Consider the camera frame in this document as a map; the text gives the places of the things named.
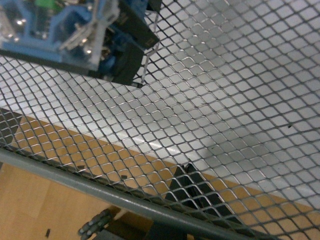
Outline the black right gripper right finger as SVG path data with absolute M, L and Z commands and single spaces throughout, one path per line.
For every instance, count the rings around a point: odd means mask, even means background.
M 224 218 L 227 221 L 240 224 L 231 210 L 224 204 L 221 197 L 206 183 L 205 179 L 197 172 L 191 163 L 186 165 L 188 193 L 196 205 L 205 213 L 217 218 Z

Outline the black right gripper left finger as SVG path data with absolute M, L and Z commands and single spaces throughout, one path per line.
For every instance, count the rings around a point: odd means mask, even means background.
M 191 208 L 192 201 L 190 200 L 190 195 L 186 189 L 187 183 L 188 178 L 185 176 L 185 168 L 183 165 L 178 165 L 165 199 L 171 202 L 179 202 L 181 205 Z

